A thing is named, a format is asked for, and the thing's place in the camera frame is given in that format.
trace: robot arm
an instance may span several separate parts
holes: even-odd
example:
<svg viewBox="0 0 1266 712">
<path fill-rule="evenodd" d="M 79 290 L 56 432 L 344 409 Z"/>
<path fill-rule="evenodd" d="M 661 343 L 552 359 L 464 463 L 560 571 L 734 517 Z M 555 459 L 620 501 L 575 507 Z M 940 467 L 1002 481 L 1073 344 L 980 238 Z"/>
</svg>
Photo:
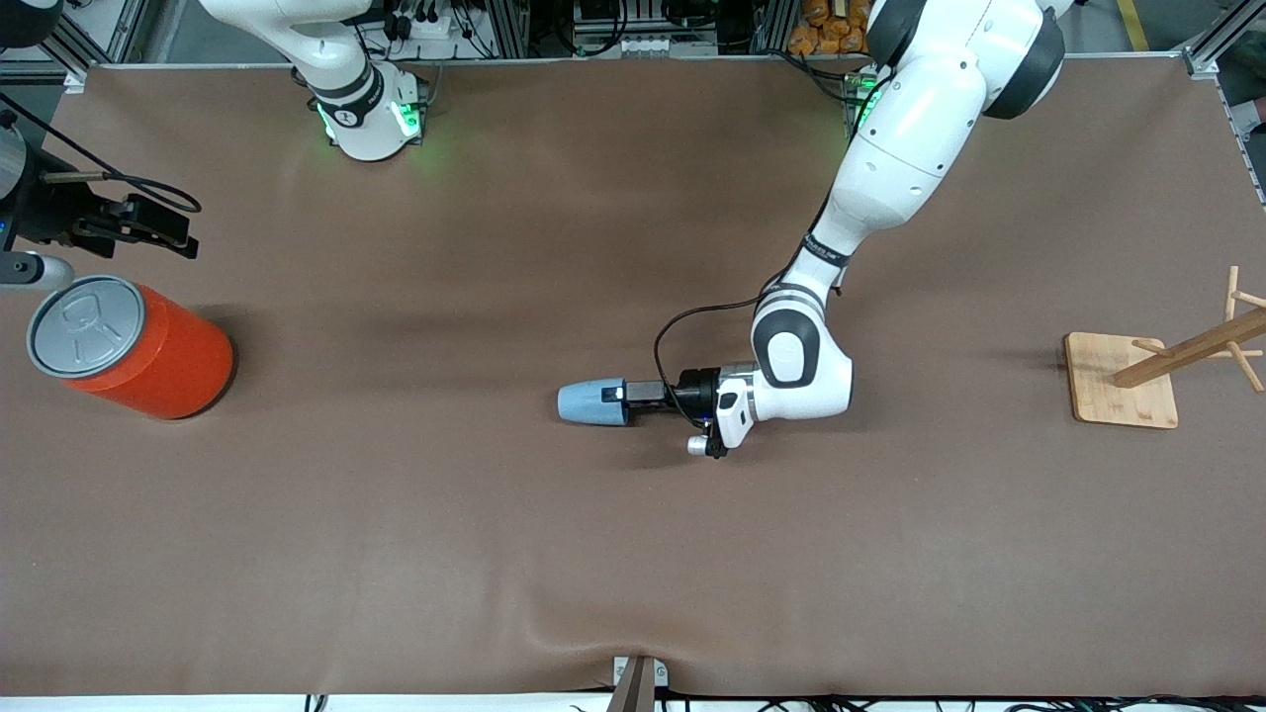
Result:
<svg viewBox="0 0 1266 712">
<path fill-rule="evenodd" d="M 381 161 L 420 138 L 425 85 L 390 62 L 371 62 L 339 20 L 370 0 L 201 0 L 208 14 L 281 52 L 316 96 L 325 133 L 358 161 Z"/>
<path fill-rule="evenodd" d="M 762 290 L 751 329 L 756 361 L 689 370 L 667 389 L 658 381 L 576 384 L 560 391 L 560 414 L 622 424 L 630 409 L 680 407 L 704 428 L 689 451 L 720 457 L 760 421 L 844 412 L 853 364 L 827 329 L 830 289 L 867 236 L 923 207 L 981 114 L 1018 117 L 1050 90 L 1063 60 L 1055 20 L 1070 4 L 879 0 L 867 33 L 877 63 L 893 70 L 890 85 L 853 137 L 795 258 Z M 586 400 L 594 384 L 606 386 L 605 410 Z"/>
</svg>

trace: table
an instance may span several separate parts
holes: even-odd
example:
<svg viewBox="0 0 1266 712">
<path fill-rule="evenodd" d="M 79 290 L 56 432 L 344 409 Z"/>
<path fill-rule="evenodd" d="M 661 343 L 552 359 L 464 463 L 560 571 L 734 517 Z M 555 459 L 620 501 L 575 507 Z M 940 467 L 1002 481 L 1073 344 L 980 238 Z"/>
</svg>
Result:
<svg viewBox="0 0 1266 712">
<path fill-rule="evenodd" d="M 425 144 L 372 165 L 282 71 L 96 70 L 57 123 L 206 204 L 194 262 L 73 260 L 241 369 L 151 422 L 38 374 L 38 299 L 6 295 L 8 694 L 573 689 L 630 651 L 696 694 L 1266 692 L 1266 403 L 1215 361 L 1175 378 L 1176 431 L 1087 426 L 1058 365 L 1071 331 L 1206 328 L 1232 264 L 1266 285 L 1179 60 L 1070 61 L 982 122 L 830 304 L 852 409 L 719 462 L 552 399 L 648 376 L 670 315 L 794 250 L 844 132 L 791 68 L 454 66 Z M 748 357 L 748 318 L 681 324 L 670 370 Z"/>
</svg>

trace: wooden base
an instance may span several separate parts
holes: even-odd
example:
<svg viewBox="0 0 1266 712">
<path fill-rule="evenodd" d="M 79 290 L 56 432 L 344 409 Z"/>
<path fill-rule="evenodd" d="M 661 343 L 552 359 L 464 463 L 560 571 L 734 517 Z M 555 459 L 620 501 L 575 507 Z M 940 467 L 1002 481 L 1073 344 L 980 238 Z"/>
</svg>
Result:
<svg viewBox="0 0 1266 712">
<path fill-rule="evenodd" d="M 1067 353 L 1072 414 L 1085 423 L 1112 423 L 1142 428 L 1179 427 L 1177 404 L 1169 375 L 1136 388 L 1117 388 L 1112 376 L 1151 356 L 1131 345 L 1136 336 L 1074 332 L 1063 338 Z M 1163 348 L 1155 338 L 1142 338 Z"/>
</svg>

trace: orange can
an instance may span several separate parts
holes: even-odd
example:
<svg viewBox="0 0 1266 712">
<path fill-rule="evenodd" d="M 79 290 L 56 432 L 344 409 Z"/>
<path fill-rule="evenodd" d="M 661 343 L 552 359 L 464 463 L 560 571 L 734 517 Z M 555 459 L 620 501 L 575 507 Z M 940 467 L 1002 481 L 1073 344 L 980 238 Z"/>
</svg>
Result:
<svg viewBox="0 0 1266 712">
<path fill-rule="evenodd" d="M 39 305 L 27 352 L 41 371 L 154 418 L 184 418 L 215 402 L 233 347 L 215 324 L 148 286 L 94 275 Z"/>
</svg>

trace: wire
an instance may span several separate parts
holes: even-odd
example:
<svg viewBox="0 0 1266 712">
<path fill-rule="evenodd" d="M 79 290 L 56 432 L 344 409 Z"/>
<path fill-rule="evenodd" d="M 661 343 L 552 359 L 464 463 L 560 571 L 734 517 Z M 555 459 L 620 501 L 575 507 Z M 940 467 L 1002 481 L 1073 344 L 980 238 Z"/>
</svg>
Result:
<svg viewBox="0 0 1266 712">
<path fill-rule="evenodd" d="M 834 91 L 830 90 L 829 86 L 827 86 L 823 82 L 823 80 L 832 80 L 832 81 L 843 82 L 844 81 L 844 75 L 842 75 L 842 73 L 833 73 L 833 72 L 828 72 L 828 71 L 824 71 L 824 70 L 818 70 L 818 68 L 810 67 L 809 62 L 806 62 L 804 60 L 796 60 L 794 56 L 787 54 L 786 52 L 784 52 L 781 49 L 762 49 L 758 53 L 760 54 L 772 54 L 775 57 L 781 57 L 789 65 L 791 65 L 793 67 L 795 67 L 795 68 L 800 70 L 801 72 L 804 72 L 805 75 L 808 75 L 808 77 L 810 80 L 813 80 L 813 84 L 815 84 L 818 86 L 818 89 L 820 89 L 822 92 L 825 94 L 827 96 L 834 99 L 836 101 L 841 101 L 841 103 L 847 103 L 848 101 L 848 99 L 846 99 L 842 94 L 836 94 Z"/>
<path fill-rule="evenodd" d="M 822 204 L 823 204 L 823 208 L 825 208 L 825 205 L 827 205 L 825 200 L 823 200 Z M 760 294 L 757 294 L 756 296 L 753 296 L 751 299 L 744 299 L 742 302 L 732 302 L 729 304 L 710 304 L 708 307 L 695 307 L 694 309 L 686 309 L 685 312 L 682 312 L 682 313 L 677 314 L 676 317 L 668 319 L 668 323 L 663 324 L 663 328 L 660 329 L 660 333 L 657 333 L 655 336 L 655 343 L 652 345 L 651 351 L 655 355 L 655 370 L 660 374 L 660 383 L 663 384 L 663 390 L 665 390 L 665 393 L 668 394 L 668 399 L 672 400 L 672 405 L 677 409 L 677 413 L 680 413 L 681 417 L 685 418 L 686 422 L 690 423 L 691 426 L 694 426 L 694 427 L 696 427 L 699 429 L 706 428 L 706 424 L 704 422 L 696 421 L 695 418 L 690 417 L 689 413 L 686 413 L 686 409 L 682 408 L 681 402 L 677 400 L 677 393 L 675 390 L 672 390 L 671 385 L 668 385 L 668 376 L 665 374 L 665 371 L 663 371 L 663 361 L 660 359 L 660 342 L 663 341 L 663 336 L 666 333 L 668 333 L 668 329 L 671 329 L 674 327 L 674 324 L 676 324 L 681 319 L 685 319 L 686 317 L 693 317 L 695 314 L 703 314 L 704 312 L 725 312 L 725 310 L 729 310 L 729 309 L 742 309 L 743 307 L 751 307 L 752 304 L 756 304 L 757 302 L 760 302 L 765 296 L 766 288 L 768 288 L 775 281 L 782 279 L 782 275 L 785 275 L 787 272 L 787 270 L 791 269 L 791 264 L 795 262 L 796 255 L 799 255 L 799 253 L 800 253 L 800 248 L 798 247 L 796 251 L 791 253 L 791 258 L 787 260 L 786 266 L 784 266 L 781 270 L 779 270 L 779 271 L 774 272 L 772 275 L 770 275 L 770 279 L 765 280 L 765 284 L 761 286 Z"/>
<path fill-rule="evenodd" d="M 106 163 L 105 161 L 103 161 L 101 158 L 99 158 L 96 156 L 96 153 L 92 153 L 87 148 L 84 148 L 75 139 L 72 139 L 71 137 L 66 136 L 65 133 L 57 130 L 56 128 L 53 128 L 52 125 L 49 125 L 47 122 L 44 122 L 39 117 L 37 117 L 35 114 L 32 114 L 30 111 L 28 111 L 20 104 L 18 104 L 16 101 L 14 101 L 8 94 L 0 91 L 0 100 L 3 100 L 5 104 L 8 104 L 9 106 L 11 106 L 19 114 L 22 114 L 23 117 L 25 117 L 25 119 L 28 122 L 35 124 L 37 127 L 44 129 L 46 132 L 48 132 L 51 134 L 53 134 L 54 137 L 57 137 L 58 141 L 61 141 L 66 146 L 70 146 L 71 148 L 73 148 L 75 151 L 77 151 L 80 155 L 82 155 L 85 158 L 87 158 L 89 161 L 92 161 L 97 166 L 105 168 L 106 175 L 104 176 L 104 180 L 123 181 L 123 182 L 130 185 L 132 188 L 135 188 L 141 193 L 144 193 L 149 198 L 153 198 L 158 203 L 162 203 L 163 205 L 167 205 L 168 208 L 172 208 L 175 210 L 180 210 L 181 213 L 201 213 L 203 212 L 203 204 L 199 203 L 197 199 L 194 198 L 192 195 L 190 195 L 189 193 L 186 193 L 184 190 L 180 190 L 179 188 L 173 188 L 171 185 L 167 185 L 165 182 L 157 181 L 157 180 L 127 175 L 127 174 L 122 172 L 119 168 L 115 168 L 114 166 L 111 166 L 110 163 Z M 180 199 L 185 200 L 186 203 L 185 204 L 177 203 L 177 201 L 172 200 L 171 198 L 168 198 L 168 195 L 175 195 L 176 198 L 180 198 Z"/>
<path fill-rule="evenodd" d="M 606 39 L 606 42 L 603 43 L 600 48 L 590 52 L 587 49 L 576 47 L 575 44 L 572 44 L 570 39 L 567 39 L 563 35 L 562 27 L 560 27 L 558 23 L 558 15 L 560 15 L 558 8 L 560 5 L 563 5 L 563 3 L 560 0 L 555 0 L 553 33 L 558 38 L 558 42 L 562 44 L 563 49 L 566 49 L 571 54 L 575 54 L 576 57 L 595 57 L 598 54 L 610 51 L 617 44 L 619 44 L 620 39 L 624 38 L 624 33 L 628 30 L 629 27 L 629 9 L 628 5 L 624 4 L 625 0 L 611 0 L 611 3 L 615 5 L 614 8 L 615 11 L 611 14 L 611 35 Z M 575 22 L 572 22 L 572 29 L 575 29 L 575 27 L 576 24 Z"/>
<path fill-rule="evenodd" d="M 379 56 L 379 57 L 386 58 L 387 51 L 381 44 L 379 44 L 377 42 L 373 43 L 373 49 L 370 49 L 370 46 L 366 42 L 366 39 L 365 39 L 365 33 L 361 32 L 360 23 L 353 23 L 352 28 L 356 30 L 356 38 L 361 41 L 361 49 L 365 51 L 365 56 L 366 57 L 372 58 L 375 56 Z"/>
<path fill-rule="evenodd" d="M 466 15 L 465 25 L 462 25 L 461 18 L 457 16 L 458 8 L 461 8 L 462 14 Z M 492 48 L 484 42 L 484 37 L 479 33 L 479 25 L 475 24 L 475 19 L 471 16 L 471 9 L 466 4 L 466 0 L 453 0 L 452 9 L 453 19 L 457 20 L 457 25 L 462 29 L 463 37 L 466 35 L 466 30 L 470 29 L 471 35 L 467 39 L 470 39 L 471 47 L 479 52 L 480 57 L 484 57 L 485 60 L 495 60 L 496 53 L 492 52 Z"/>
<path fill-rule="evenodd" d="M 424 106 L 428 109 L 436 103 L 436 98 L 439 96 L 439 82 L 444 80 L 444 66 L 448 62 L 439 63 L 439 71 L 436 73 L 436 81 L 430 85 L 430 91 L 427 92 L 427 103 Z"/>
<path fill-rule="evenodd" d="M 1113 698 L 1112 702 L 1103 702 L 1090 698 L 1052 699 L 1046 703 L 1022 702 L 1006 708 L 1005 712 L 1052 712 L 1052 711 L 1089 711 L 1089 712 L 1119 712 L 1137 704 L 1180 704 L 1185 707 L 1199 707 L 1212 712 L 1236 712 L 1232 706 L 1223 704 L 1217 698 L 1191 698 L 1177 694 L 1150 694 L 1137 698 Z"/>
<path fill-rule="evenodd" d="M 192 195 L 190 195 L 187 191 L 184 191 L 184 190 L 181 190 L 181 189 L 179 189 L 179 188 L 176 188 L 173 185 L 170 185 L 170 184 L 166 184 L 166 182 L 162 182 L 162 181 L 157 181 L 157 180 L 147 179 L 147 177 L 141 177 L 141 176 L 129 176 L 129 175 L 125 175 L 125 174 L 105 174 L 105 180 L 122 181 L 122 182 L 125 182 L 125 184 L 130 185 L 132 188 L 135 188 L 137 190 L 144 190 L 144 186 L 149 186 L 149 188 L 154 189 L 156 191 L 162 191 L 162 193 L 166 193 L 166 194 L 170 194 L 170 195 L 175 195 L 176 198 L 180 198 L 185 203 L 184 204 L 176 203 L 175 200 L 171 200 L 170 198 L 158 198 L 157 193 L 149 193 L 148 190 L 146 190 L 146 193 L 149 193 L 152 196 L 154 196 L 156 200 L 162 200 L 168 207 L 171 207 L 171 208 L 173 208 L 176 210 L 180 210 L 181 213 L 201 213 L 203 212 L 203 204 L 199 203 L 196 198 L 194 198 Z"/>
</svg>

